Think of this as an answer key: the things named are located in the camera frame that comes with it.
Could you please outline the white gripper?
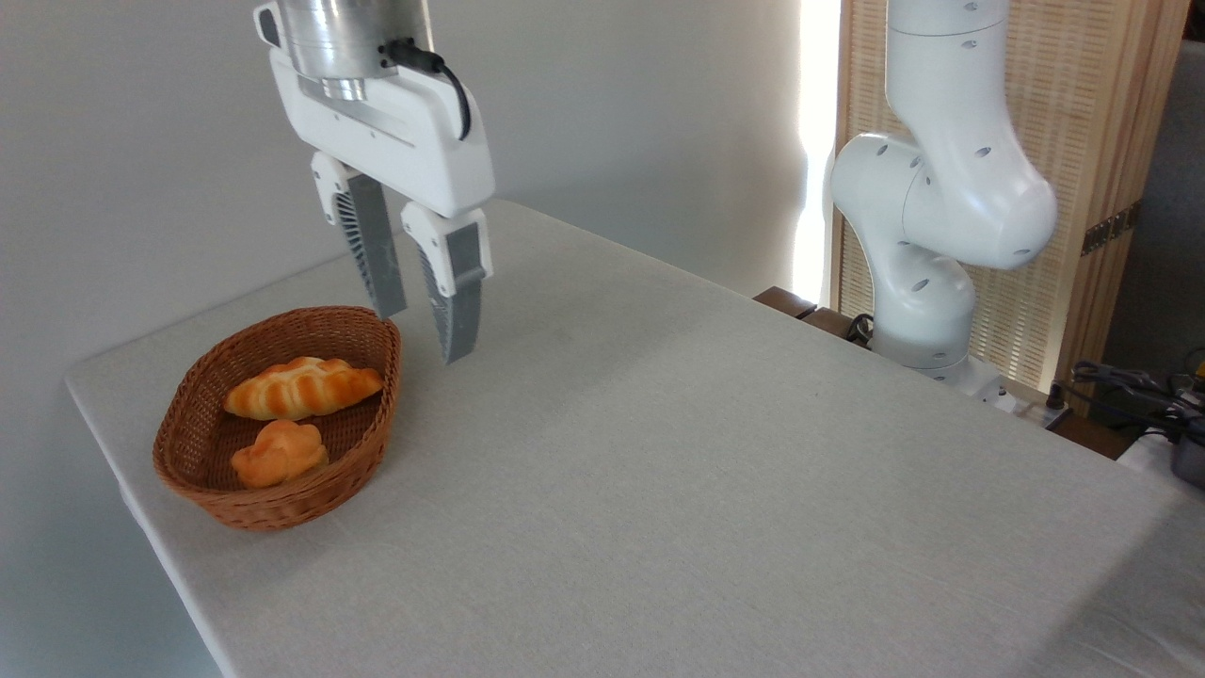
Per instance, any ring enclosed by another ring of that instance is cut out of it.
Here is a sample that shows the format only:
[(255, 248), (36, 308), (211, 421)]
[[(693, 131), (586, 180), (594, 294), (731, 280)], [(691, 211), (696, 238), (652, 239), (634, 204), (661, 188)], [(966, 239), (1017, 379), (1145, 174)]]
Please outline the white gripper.
[(494, 271), (488, 223), (477, 210), (496, 188), (483, 122), (474, 120), (460, 140), (455, 86), (430, 73), (392, 69), (362, 82), (364, 99), (345, 102), (296, 73), (286, 51), (270, 48), (268, 64), (287, 119), (317, 151), (311, 172), (321, 210), (343, 232), (375, 313), (388, 320), (408, 308), (387, 185), (415, 201), (401, 211), (402, 229), (419, 249), (443, 364), (470, 355), (483, 284)]

